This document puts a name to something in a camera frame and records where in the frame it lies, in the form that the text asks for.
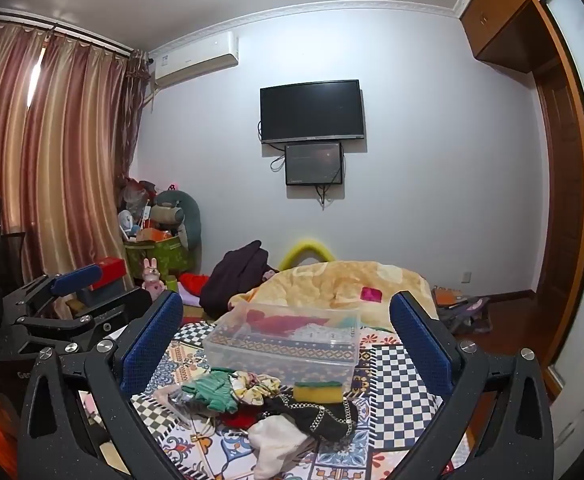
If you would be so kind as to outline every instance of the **air conditioner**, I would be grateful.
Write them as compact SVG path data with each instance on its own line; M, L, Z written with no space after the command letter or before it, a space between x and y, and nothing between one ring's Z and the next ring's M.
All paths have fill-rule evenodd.
M158 59L154 77L158 86L166 87L238 64L236 36L222 32L164 54Z

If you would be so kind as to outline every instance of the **blue gripper pad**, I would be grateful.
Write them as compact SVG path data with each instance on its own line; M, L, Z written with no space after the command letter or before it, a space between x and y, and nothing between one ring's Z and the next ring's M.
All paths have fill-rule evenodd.
M63 296L67 296L68 294L72 294L77 290L81 290L86 286L98 282L102 276L103 271L97 264L81 267L81 269L67 272L54 280L54 283L52 283L52 286L50 287L50 292L55 296L62 298Z
M146 389L172 336L179 329L182 317L183 302L181 297L173 292L159 307L122 359L119 387L125 396L130 398Z
M390 300L390 321L428 391L449 398L454 389L453 365L403 292Z

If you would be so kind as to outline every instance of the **green storage basket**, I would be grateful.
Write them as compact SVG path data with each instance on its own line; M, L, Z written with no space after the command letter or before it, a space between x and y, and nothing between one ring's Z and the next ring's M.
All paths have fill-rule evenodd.
M181 245L178 236L168 238L161 242L151 240L144 242L124 241L128 256L130 273L136 279L143 279L143 259L156 258L156 267L161 273L161 279L173 274L179 276L182 272L194 266L194 256Z

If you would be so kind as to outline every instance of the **yellow sponge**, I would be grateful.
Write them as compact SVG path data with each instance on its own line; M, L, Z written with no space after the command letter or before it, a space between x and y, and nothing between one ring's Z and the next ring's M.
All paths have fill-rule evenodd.
M342 402L343 384L338 381L294 383L292 396L297 402L315 402L316 404Z

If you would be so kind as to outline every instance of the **clear plastic bin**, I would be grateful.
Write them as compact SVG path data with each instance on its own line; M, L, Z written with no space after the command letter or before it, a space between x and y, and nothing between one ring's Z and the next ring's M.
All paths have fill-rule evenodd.
M269 374L282 384L339 381L358 363L358 310L237 304L203 340L208 363Z

